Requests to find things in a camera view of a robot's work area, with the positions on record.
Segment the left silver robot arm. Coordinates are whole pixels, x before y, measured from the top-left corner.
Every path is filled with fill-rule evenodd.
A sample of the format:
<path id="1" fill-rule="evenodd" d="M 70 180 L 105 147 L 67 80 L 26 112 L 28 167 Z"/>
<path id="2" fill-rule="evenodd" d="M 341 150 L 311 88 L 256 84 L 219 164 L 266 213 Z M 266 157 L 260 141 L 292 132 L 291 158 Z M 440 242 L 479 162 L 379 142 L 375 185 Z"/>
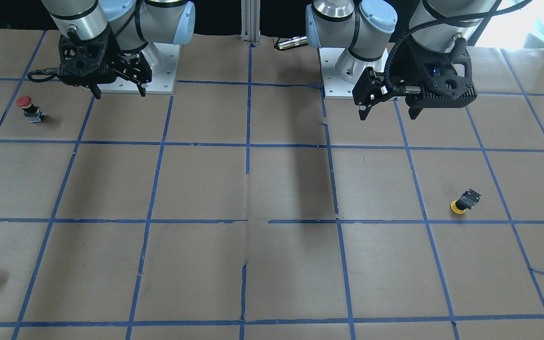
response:
<path id="1" fill-rule="evenodd" d="M 421 0 L 408 29 L 387 43 L 399 21 L 384 0 L 315 0 L 306 36 L 316 48 L 341 48 L 343 77 L 365 120 L 371 108 L 403 96 L 411 119 L 425 109 L 464 108 L 477 99 L 468 40 L 494 16 L 491 0 Z"/>

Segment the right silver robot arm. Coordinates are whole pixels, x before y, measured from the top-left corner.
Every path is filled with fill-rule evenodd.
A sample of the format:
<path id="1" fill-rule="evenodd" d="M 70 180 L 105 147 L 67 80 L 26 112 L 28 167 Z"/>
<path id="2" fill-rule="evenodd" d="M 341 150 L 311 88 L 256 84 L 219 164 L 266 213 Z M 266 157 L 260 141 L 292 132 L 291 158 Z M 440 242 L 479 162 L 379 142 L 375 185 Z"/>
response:
<path id="1" fill-rule="evenodd" d="M 28 73 L 102 93 L 172 94 L 180 47 L 190 43 L 189 0 L 45 0 L 60 31 L 59 65 Z"/>

